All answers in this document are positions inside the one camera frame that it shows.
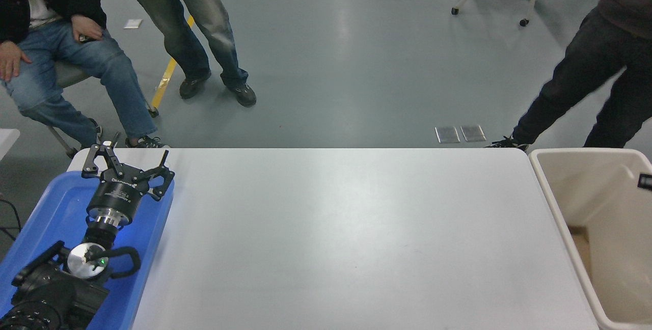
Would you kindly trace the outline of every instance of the man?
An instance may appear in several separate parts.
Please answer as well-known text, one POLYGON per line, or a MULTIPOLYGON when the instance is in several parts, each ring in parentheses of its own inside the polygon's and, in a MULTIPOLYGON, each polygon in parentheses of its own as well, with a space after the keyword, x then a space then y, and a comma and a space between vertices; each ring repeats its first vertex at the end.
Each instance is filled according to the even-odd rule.
POLYGON ((585 147, 622 148, 652 117, 652 0, 600 0, 511 137, 489 147, 528 149, 623 67, 626 70, 613 84, 585 147))
POLYGON ((79 65, 106 87, 128 147, 167 147, 148 136, 156 126, 131 61, 105 26, 100 0, 0 0, 0 84, 21 114, 86 148, 101 128, 63 98, 54 70, 59 59, 79 65))
MULTIPOLYGON (((256 94, 247 85, 248 73, 238 66, 229 15, 221 0, 183 0, 197 26, 207 38, 210 51, 222 67, 224 85, 235 93, 238 102, 249 107, 256 94)), ((179 87, 181 98, 191 98, 210 77, 208 57, 186 23, 180 0, 138 0, 156 27, 163 33, 165 49, 185 74, 179 87)))

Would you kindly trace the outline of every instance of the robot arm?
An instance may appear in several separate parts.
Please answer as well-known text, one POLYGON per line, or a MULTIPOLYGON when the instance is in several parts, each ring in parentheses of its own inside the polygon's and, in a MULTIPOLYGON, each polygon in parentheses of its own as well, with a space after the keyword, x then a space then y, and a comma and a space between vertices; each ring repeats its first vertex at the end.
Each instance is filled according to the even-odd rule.
POLYGON ((174 172, 165 166, 165 151, 158 166, 150 170, 118 161, 111 145, 93 145, 81 176, 98 178, 100 185, 86 212, 88 228, 82 242, 67 249, 62 241, 53 244, 23 268, 12 281, 17 287, 14 306, 0 319, 0 330, 79 330, 88 327, 109 291, 108 279, 128 277, 140 269, 140 256, 133 247, 113 249, 116 235, 132 223, 140 200, 150 195, 158 201, 165 195, 174 172), (95 158, 104 157, 107 169, 99 172, 95 158), (150 186, 162 177, 163 182, 150 186), (110 258, 128 255, 132 267, 113 272, 110 258))

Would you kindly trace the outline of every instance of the cable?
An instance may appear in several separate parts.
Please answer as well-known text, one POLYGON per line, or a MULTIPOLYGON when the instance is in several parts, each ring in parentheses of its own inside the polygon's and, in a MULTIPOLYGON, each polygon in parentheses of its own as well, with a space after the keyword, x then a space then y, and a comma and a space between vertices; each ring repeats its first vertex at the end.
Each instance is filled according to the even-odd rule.
POLYGON ((6 228, 0 228, 0 231, 4 232, 7 236, 9 236, 10 239, 12 239, 12 240, 16 240, 16 237, 14 237, 14 235, 12 235, 11 233, 9 233, 9 231, 7 231, 6 228))
POLYGON ((23 230, 23 225, 21 225, 21 223, 20 223, 20 217, 18 216, 18 210, 16 210, 16 205, 14 205, 11 202, 9 202, 7 200, 4 200, 4 199, 0 199, 0 202, 7 203, 7 204, 9 204, 11 209, 14 209, 14 215, 16 216, 16 221, 18 222, 18 232, 20 233, 23 230))

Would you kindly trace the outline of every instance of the human hand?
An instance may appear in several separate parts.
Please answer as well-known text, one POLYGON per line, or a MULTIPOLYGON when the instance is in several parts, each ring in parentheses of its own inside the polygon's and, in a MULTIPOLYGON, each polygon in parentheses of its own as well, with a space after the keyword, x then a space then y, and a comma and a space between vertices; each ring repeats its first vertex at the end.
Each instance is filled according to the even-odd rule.
POLYGON ((31 59, 23 50, 11 41, 0 44, 0 78, 10 81, 12 77, 20 74, 20 61, 31 63, 31 59))
POLYGON ((102 40, 102 28, 92 19, 81 14, 75 14, 70 18, 70 21, 72 22, 72 36, 75 41, 80 42, 80 35, 88 36, 93 40, 102 40))

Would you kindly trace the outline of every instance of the jeans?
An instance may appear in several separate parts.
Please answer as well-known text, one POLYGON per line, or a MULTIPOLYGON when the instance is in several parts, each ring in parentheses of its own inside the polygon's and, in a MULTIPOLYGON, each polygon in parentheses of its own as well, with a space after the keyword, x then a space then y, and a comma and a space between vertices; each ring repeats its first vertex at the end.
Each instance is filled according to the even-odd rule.
POLYGON ((79 44, 72 37, 71 24, 63 20, 33 29, 18 44, 32 63, 21 61, 18 77, 0 84, 23 116, 55 126, 82 147, 90 147, 97 140, 95 126, 63 98, 63 89, 56 84, 55 61, 68 61, 100 78, 128 138, 155 132, 131 60, 106 30, 103 38, 79 44))
POLYGON ((547 128, 623 67, 585 147, 622 148, 652 117, 652 40, 632 35, 592 10, 512 137, 532 144, 547 128))
MULTIPOLYGON (((207 38, 210 51, 222 67, 221 78, 229 89, 244 86, 249 76, 238 67, 235 40, 229 15, 221 0, 183 0, 198 28, 207 38)), ((205 77, 210 72, 208 57, 184 18, 180 0, 138 0, 163 33, 165 49, 186 79, 205 77)))

